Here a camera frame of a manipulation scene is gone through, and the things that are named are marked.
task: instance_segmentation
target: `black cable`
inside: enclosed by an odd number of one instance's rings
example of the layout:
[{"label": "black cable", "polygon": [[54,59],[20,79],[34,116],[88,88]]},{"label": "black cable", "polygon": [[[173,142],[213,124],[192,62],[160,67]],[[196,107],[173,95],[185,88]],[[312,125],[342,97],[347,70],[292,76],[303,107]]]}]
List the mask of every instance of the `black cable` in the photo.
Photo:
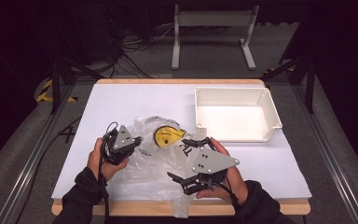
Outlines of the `black cable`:
[{"label": "black cable", "polygon": [[227,184],[228,184],[229,190],[231,190],[231,191],[232,191],[231,184],[229,183],[229,180],[228,180],[228,178],[227,178],[227,177],[226,177],[226,181],[227,181]]},{"label": "black cable", "polygon": [[141,39],[142,39],[141,37],[139,37],[137,40],[135,40],[136,43],[133,43],[133,44],[137,44],[137,45],[138,45],[136,48],[128,47],[128,46],[127,46],[128,44],[125,44],[125,42],[123,41],[122,48],[123,48],[123,49],[129,49],[129,50],[127,50],[127,51],[124,51],[125,53],[126,53],[126,52],[131,53],[131,52],[135,52],[135,51],[137,51],[137,50],[146,50],[146,49],[150,48],[151,46],[153,46],[154,44],[157,44],[157,43],[159,43],[159,42],[162,42],[162,41],[166,40],[166,39],[168,38],[168,35],[169,35],[172,31],[173,31],[173,26],[170,27],[168,30],[163,31],[163,32],[162,32],[162,35],[159,35],[158,37],[156,37],[158,32],[154,32],[154,33],[152,34],[152,37],[151,37],[151,41],[150,41],[150,42],[145,41],[145,40],[138,41],[138,40],[141,40]]},{"label": "black cable", "polygon": [[32,176],[32,181],[31,181],[31,185],[30,185],[30,189],[28,190],[28,194],[27,194],[27,197],[25,198],[25,202],[24,204],[22,205],[22,209],[20,210],[20,213],[19,215],[17,216],[17,219],[16,219],[16,224],[19,223],[20,219],[21,219],[21,216],[22,216],[22,213],[24,212],[25,210],[25,207],[28,203],[28,200],[30,199],[31,197],[31,193],[32,193],[32,189],[34,187],[34,182],[36,180],[36,175],[37,175],[37,172],[39,171],[39,167],[40,167],[40,164],[42,163],[42,160],[43,158],[45,157],[46,155],[46,152],[48,151],[48,149],[51,147],[51,145],[53,144],[53,142],[61,135],[63,134],[66,130],[68,130],[69,128],[71,128],[71,126],[76,123],[78,120],[81,119],[82,116],[80,116],[79,118],[75,119],[74,121],[72,121],[69,125],[67,125],[62,131],[60,131],[59,133],[57,133],[57,135],[54,136],[54,138],[48,143],[48,145],[46,146],[45,150],[43,151],[43,154],[42,156],[40,157],[39,161],[37,162],[37,165],[36,165],[36,168],[34,170],[34,174]]},{"label": "black cable", "polygon": [[98,184],[101,186],[101,189],[103,191],[103,200],[104,200],[104,204],[105,204],[105,217],[104,217],[104,223],[107,224],[107,220],[109,218],[109,195],[107,194],[107,191],[106,191],[106,182],[105,182],[105,179],[103,177],[103,147],[105,146],[106,144],[106,141],[107,139],[109,138],[109,135],[110,133],[112,132],[109,132],[109,129],[110,129],[110,126],[112,124],[116,124],[116,127],[118,126],[118,123],[117,122],[112,122],[109,124],[109,126],[107,126],[107,129],[106,129],[106,132],[105,132],[105,135],[103,136],[103,144],[101,145],[101,151],[100,151],[100,162],[98,164]]},{"label": "black cable", "polygon": [[136,65],[136,63],[135,63],[126,53],[124,53],[123,55],[124,55],[124,57],[126,57],[128,60],[130,60],[130,61],[132,62],[132,64],[135,65],[135,67],[136,67],[143,75],[145,75],[145,77],[152,78],[150,75],[148,75],[147,73],[145,73],[144,71],[142,71],[142,69],[139,68],[138,65]]},{"label": "black cable", "polygon": [[238,198],[237,196],[231,191],[231,189],[229,189],[228,187],[226,187],[225,185],[222,185],[220,183],[215,183],[212,182],[212,185],[217,186],[219,188],[222,188],[223,190],[225,190],[228,194],[229,197],[231,199],[231,204],[234,207],[234,210],[237,212],[240,209],[240,205],[238,204]]},{"label": "black cable", "polygon": [[127,71],[125,68],[123,68],[119,63],[117,63],[117,65],[121,68],[121,69],[123,69],[126,73],[128,73],[128,74],[131,74],[131,75],[135,75],[136,77],[140,77],[139,75],[136,75],[136,74],[134,74],[134,73],[132,73],[132,72],[129,72],[129,71]]},{"label": "black cable", "polygon": [[116,72],[115,65],[112,66],[112,73],[110,74],[109,78],[113,77],[113,74]]},{"label": "black cable", "polygon": [[[110,60],[109,61],[109,64],[103,66],[103,67],[100,67],[100,68],[96,68],[96,69],[90,69],[91,71],[93,72],[96,72],[96,73],[102,73],[104,71],[107,71],[109,70],[109,68],[115,66],[115,60]],[[84,73],[82,71],[74,71],[75,75],[77,76],[86,76],[87,73]]]},{"label": "black cable", "polygon": [[134,65],[132,65],[130,62],[128,62],[127,60],[125,60],[124,58],[121,58],[121,60],[123,60],[123,62],[127,63],[132,69],[134,69],[135,71],[137,71],[140,76],[136,75],[137,77],[146,77],[140,70],[138,70]]}]

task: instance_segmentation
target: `plastic bag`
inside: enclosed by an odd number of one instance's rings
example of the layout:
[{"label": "plastic bag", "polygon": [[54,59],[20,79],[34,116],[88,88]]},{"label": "plastic bag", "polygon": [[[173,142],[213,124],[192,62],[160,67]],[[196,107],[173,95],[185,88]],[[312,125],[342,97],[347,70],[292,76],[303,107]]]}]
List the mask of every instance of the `plastic bag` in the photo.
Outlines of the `plastic bag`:
[{"label": "plastic bag", "polygon": [[194,195],[185,195],[167,172],[182,178],[194,175],[191,167],[197,153],[186,155],[182,139],[201,140],[205,135],[187,133],[176,121],[158,116],[137,118],[128,130],[132,137],[141,136],[143,141],[130,156],[127,167],[115,174],[115,184],[110,185],[114,192],[170,203],[174,217],[188,217]]}]

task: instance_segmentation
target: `yellow object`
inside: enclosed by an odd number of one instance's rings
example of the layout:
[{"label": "yellow object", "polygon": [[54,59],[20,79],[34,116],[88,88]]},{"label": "yellow object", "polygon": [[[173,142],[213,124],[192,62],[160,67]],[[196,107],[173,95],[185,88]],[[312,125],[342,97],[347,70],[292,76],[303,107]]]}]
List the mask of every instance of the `yellow object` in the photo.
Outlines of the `yellow object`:
[{"label": "yellow object", "polygon": [[185,135],[186,131],[179,129],[176,130],[171,126],[161,126],[156,129],[154,140],[157,146],[167,147],[168,145],[176,142]]}]

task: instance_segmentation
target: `white storage bin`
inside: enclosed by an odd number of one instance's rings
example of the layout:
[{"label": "white storage bin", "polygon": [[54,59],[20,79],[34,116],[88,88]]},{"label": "white storage bin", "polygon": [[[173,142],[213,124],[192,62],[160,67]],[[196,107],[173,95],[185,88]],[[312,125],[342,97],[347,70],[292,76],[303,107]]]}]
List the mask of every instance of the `white storage bin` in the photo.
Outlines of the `white storage bin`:
[{"label": "white storage bin", "polygon": [[267,88],[196,88],[197,128],[222,142],[267,142],[282,128]]}]

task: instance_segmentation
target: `wooden table edge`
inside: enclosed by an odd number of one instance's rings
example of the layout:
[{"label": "wooden table edge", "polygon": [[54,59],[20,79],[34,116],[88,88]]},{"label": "wooden table edge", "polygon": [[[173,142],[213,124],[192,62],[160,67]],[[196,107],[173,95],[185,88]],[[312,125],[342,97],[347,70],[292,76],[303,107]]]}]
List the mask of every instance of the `wooden table edge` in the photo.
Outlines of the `wooden table edge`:
[{"label": "wooden table edge", "polygon": [[[308,199],[293,199],[278,201],[281,212],[285,215],[305,216],[310,213]],[[122,217],[171,217],[172,206],[169,203],[158,201],[117,201],[110,202],[110,216]],[[54,200],[51,212],[58,215],[62,210],[62,201]],[[104,203],[94,205],[93,215],[104,215]],[[193,201],[189,207],[190,217],[197,216],[233,216],[234,209],[231,204],[222,200]]]},{"label": "wooden table edge", "polygon": [[259,84],[260,79],[102,78],[96,84]]}]

